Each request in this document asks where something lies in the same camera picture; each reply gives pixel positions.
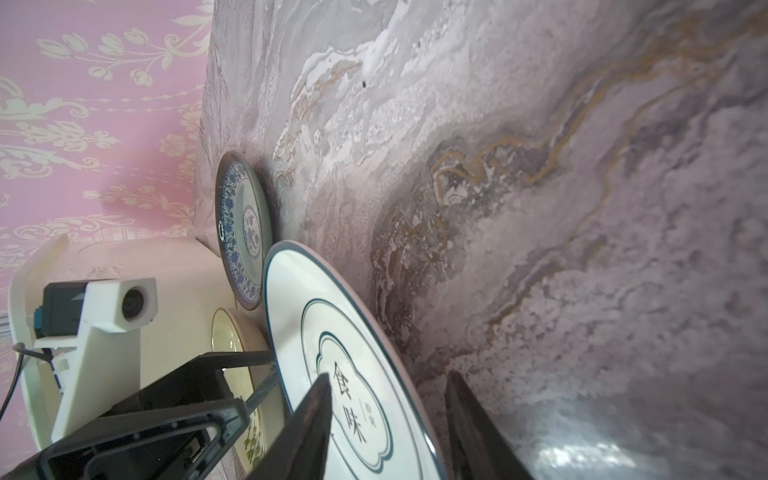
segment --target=dark spot on marble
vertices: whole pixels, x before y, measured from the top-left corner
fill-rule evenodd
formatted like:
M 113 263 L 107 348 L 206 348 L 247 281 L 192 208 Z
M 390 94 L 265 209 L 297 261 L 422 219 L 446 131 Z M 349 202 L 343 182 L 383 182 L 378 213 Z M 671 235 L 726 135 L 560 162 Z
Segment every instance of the dark spot on marble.
M 723 307 L 728 313 L 739 319 L 749 315 L 752 311 L 752 309 L 744 303 L 741 293 L 739 292 L 732 292 Z
M 729 465 L 723 465 L 720 467 L 718 472 L 723 476 L 723 478 L 735 478 L 736 480 L 746 480 L 746 477 L 743 475 L 740 475 L 739 472 L 731 468 Z
M 624 149 L 624 172 L 632 175 L 648 153 L 658 148 L 665 150 L 677 145 L 690 128 L 690 121 L 701 113 L 707 104 L 703 94 L 686 94 L 677 107 L 662 121 L 640 126 Z
M 673 335 L 677 335 L 677 334 L 679 334 L 679 333 L 689 329 L 690 326 L 692 325 L 692 323 L 693 322 L 691 321 L 690 318 L 686 318 L 685 320 L 683 320 L 683 322 L 680 325 L 676 325 L 675 327 L 670 329 L 670 333 L 672 333 Z
M 590 242 L 587 248 L 584 249 L 584 254 L 581 257 L 581 269 L 586 270 L 589 267 L 589 263 L 606 245 L 608 245 L 608 238 L 605 235 L 598 235 L 598 238 Z
M 699 249 L 694 250 L 688 255 L 688 262 L 696 270 L 700 270 L 704 262 L 704 252 Z

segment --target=plate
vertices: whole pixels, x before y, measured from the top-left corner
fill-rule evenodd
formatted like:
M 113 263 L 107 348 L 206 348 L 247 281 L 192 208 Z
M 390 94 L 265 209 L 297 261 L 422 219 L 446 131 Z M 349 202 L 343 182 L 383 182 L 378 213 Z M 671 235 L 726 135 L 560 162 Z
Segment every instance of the plate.
M 216 228 L 227 279 L 246 310 L 261 303 L 264 259 L 272 246 L 270 212 L 256 172 L 236 151 L 216 174 Z
M 268 350 L 264 337 L 253 321 L 236 310 L 219 308 L 211 329 L 214 352 Z M 232 394 L 243 401 L 269 373 L 269 367 L 225 369 L 224 378 Z M 274 389 L 250 416 L 250 424 L 235 442 L 235 452 L 246 473 L 251 473 L 283 429 L 283 397 Z
M 275 244 L 264 301 L 292 412 L 317 376 L 333 392 L 325 478 L 447 478 L 419 395 L 373 316 L 309 247 Z

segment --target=yellow rimmed plate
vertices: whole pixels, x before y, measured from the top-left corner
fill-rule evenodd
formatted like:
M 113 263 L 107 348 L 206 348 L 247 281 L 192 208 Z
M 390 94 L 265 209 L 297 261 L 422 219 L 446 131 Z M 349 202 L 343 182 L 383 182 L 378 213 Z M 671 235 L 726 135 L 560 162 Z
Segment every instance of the yellow rimmed plate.
M 219 308 L 211 330 L 214 352 L 250 352 L 270 349 L 251 319 L 237 310 Z M 253 393 L 269 373 L 269 366 L 225 369 L 224 378 L 235 398 L 243 401 Z M 246 473 L 251 473 L 283 428 L 283 396 L 275 388 L 251 414 L 250 425 L 235 442 L 237 458 Z

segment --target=floral wallpaper pattern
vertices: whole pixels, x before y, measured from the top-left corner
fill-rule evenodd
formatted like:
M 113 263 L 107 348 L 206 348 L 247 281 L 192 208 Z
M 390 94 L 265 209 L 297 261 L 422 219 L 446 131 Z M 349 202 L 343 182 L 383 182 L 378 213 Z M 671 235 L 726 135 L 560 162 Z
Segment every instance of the floral wallpaper pattern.
M 214 0 L 28 0 L 0 15 L 0 316 L 46 241 L 190 231 Z M 0 338 L 0 395 L 16 355 Z M 0 475 L 35 452 L 21 389 Z

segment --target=cable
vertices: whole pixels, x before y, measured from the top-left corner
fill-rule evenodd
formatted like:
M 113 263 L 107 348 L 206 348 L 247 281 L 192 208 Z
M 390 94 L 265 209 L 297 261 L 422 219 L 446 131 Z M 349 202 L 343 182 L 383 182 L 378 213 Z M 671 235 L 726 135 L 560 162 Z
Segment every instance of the cable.
M 53 360 L 53 357 L 51 356 L 45 355 L 43 353 L 33 352 L 32 350 L 27 350 L 24 343 L 16 343 L 13 346 L 13 350 L 18 352 L 18 361 L 16 363 L 16 371 L 13 374 L 13 380 L 11 380 L 11 388 L 8 389 L 8 395 L 5 397 L 5 401 L 2 403 L 2 408 L 0 409 L 0 421 L 2 421 L 2 417 L 5 415 L 5 410 L 8 408 L 8 404 L 11 402 L 13 392 L 16 390 L 18 378 L 22 375 L 24 356 L 34 356 L 36 359 L 44 360 L 45 362 L 51 362 Z
M 43 360 L 44 362 L 50 363 L 53 361 L 53 356 L 45 355 L 44 353 L 37 353 L 34 350 L 27 350 L 25 347 L 26 346 L 24 343 L 19 342 L 13 346 L 13 350 L 26 356 L 34 356 L 36 359 Z
M 14 372 L 13 380 L 11 380 L 11 388 L 8 389 L 8 396 L 5 397 L 5 401 L 2 403 L 2 408 L 0 409 L 0 422 L 2 421 L 2 416 L 5 415 L 5 409 L 8 408 L 8 404 L 11 402 L 13 391 L 16 390 L 16 383 L 18 383 L 18 377 L 22 374 L 22 365 L 24 365 L 23 360 L 24 360 L 24 354 L 19 353 L 18 362 L 16 363 L 16 372 Z

